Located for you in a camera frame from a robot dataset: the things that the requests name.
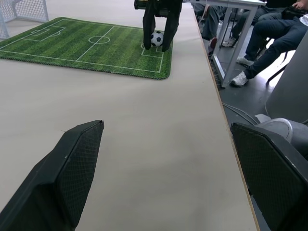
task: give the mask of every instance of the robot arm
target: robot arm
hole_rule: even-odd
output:
[[[163,52],[167,51],[178,30],[183,0],[135,0],[135,9],[145,9],[143,17],[143,43],[151,47],[151,34],[155,30],[155,17],[166,17]]]

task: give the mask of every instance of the white table leg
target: white table leg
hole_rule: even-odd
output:
[[[225,14],[225,18],[223,20],[223,24],[222,24],[222,27],[221,27],[221,30],[220,30],[220,33],[219,33],[219,36],[218,36],[218,40],[217,40],[217,44],[215,46],[215,49],[214,49],[214,52],[213,52],[213,55],[217,55],[219,49],[220,49],[220,45],[221,45],[221,42],[223,40],[223,35],[227,29],[227,25],[228,25],[228,21],[230,19],[230,15],[231,15],[231,12],[232,12],[232,7],[228,7],[227,8],[227,11],[226,11],[226,14]]]
[[[229,83],[231,82],[231,80],[235,77],[235,76],[232,75],[232,72],[233,72],[234,67],[235,67],[236,59],[237,59],[237,57],[240,54],[241,48],[242,48],[243,43],[244,43],[244,41],[245,41],[245,39],[247,37],[248,30],[249,30],[249,28],[250,28],[250,26],[252,24],[252,21],[253,21],[255,15],[256,15],[257,9],[258,9],[258,7],[256,6],[256,7],[252,8],[250,10],[249,16],[248,16],[248,18],[247,18],[247,20],[245,22],[244,28],[243,28],[243,30],[241,32],[240,38],[239,38],[238,43],[236,45],[236,48],[234,50],[234,53],[233,53],[233,56],[231,58],[230,64],[228,66],[227,72],[226,72],[225,77],[223,79],[223,82],[221,84],[221,86],[223,88],[228,86]]]

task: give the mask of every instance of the chair leg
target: chair leg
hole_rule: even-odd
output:
[[[221,47],[223,41],[225,40],[225,37],[226,37],[226,33],[227,33],[227,30],[228,30],[229,24],[230,24],[230,19],[228,20],[227,28],[226,28],[226,30],[225,30],[225,33],[223,34],[223,38],[222,38],[222,40],[221,40],[221,44],[220,44],[219,47]]]
[[[273,79],[275,79],[275,77],[277,77],[277,75],[279,75],[282,71],[284,71],[286,67],[287,67],[287,64],[283,68],[281,68],[279,71],[277,71],[272,77],[270,77],[266,84],[269,84]]]

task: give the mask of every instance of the center circle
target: center circle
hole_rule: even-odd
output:
[[[110,38],[102,36],[94,36],[89,38],[89,42],[93,44],[105,44],[110,42]]]

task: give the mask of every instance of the shoe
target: shoe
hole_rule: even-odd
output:
[[[242,71],[237,77],[235,77],[231,84],[235,85],[236,87],[243,87],[249,80],[247,79],[244,71]]]
[[[213,37],[208,45],[208,52],[213,52],[217,44],[217,38]]]
[[[251,66],[252,64],[254,64],[254,61],[250,61],[250,60],[246,59],[245,57],[238,57],[236,62],[238,64],[246,65],[246,66]]]
[[[236,42],[236,38],[230,37],[227,41],[224,41],[222,43],[222,46],[223,47],[231,47],[235,44],[235,42]]]

